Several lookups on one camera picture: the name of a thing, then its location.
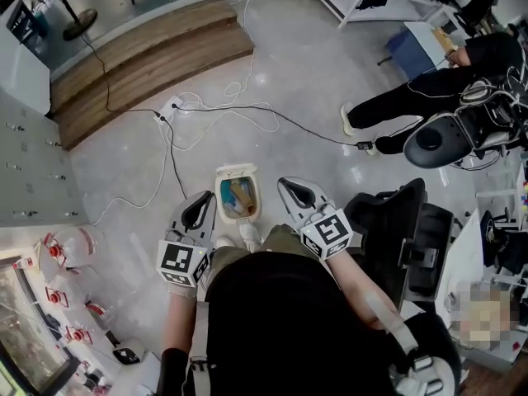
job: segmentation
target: white cabinet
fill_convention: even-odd
[[[59,127],[0,89],[0,226],[86,223]]]

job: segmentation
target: seated person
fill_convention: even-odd
[[[403,352],[365,295],[377,295],[389,316],[399,318],[398,310],[347,251],[327,259],[332,277],[286,225],[276,226],[253,254],[220,240],[217,247],[229,246],[212,257],[206,295],[213,395],[397,394],[389,366]],[[198,394],[201,387],[186,372],[196,290],[169,289],[157,396]],[[438,394],[458,394],[460,358],[443,322],[422,313],[406,324],[420,350],[445,360],[450,378],[447,392]]]
[[[450,53],[448,58],[459,67],[423,73],[359,106],[351,101],[343,104],[341,118],[345,134],[353,136],[358,129],[400,116],[420,116],[424,122],[440,111],[454,112],[460,106],[460,93],[477,79],[506,76],[511,68],[519,74],[525,68],[523,49],[506,32],[467,40],[465,47]],[[373,149],[367,153],[401,153],[409,135],[420,125],[395,136],[376,139]]]

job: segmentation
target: office chair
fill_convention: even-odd
[[[397,307],[403,299],[434,301],[454,216],[427,203],[422,179],[399,191],[360,193],[345,215],[352,230],[363,235],[355,259]]]

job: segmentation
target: wooden stairs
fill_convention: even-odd
[[[101,60],[90,54],[54,81],[50,117],[59,124],[63,147],[73,149],[142,101],[252,54],[253,48],[226,0],[204,0],[177,9],[98,49],[104,72]]]

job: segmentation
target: fan pole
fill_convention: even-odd
[[[63,39],[70,41],[80,36],[84,31],[92,26],[93,22],[95,22],[97,18],[97,11],[95,9],[87,9],[79,13],[79,16],[77,16],[72,7],[69,5],[68,0],[61,1],[66,7],[66,10],[70,16],[73,18],[73,21],[69,22],[63,31]]]

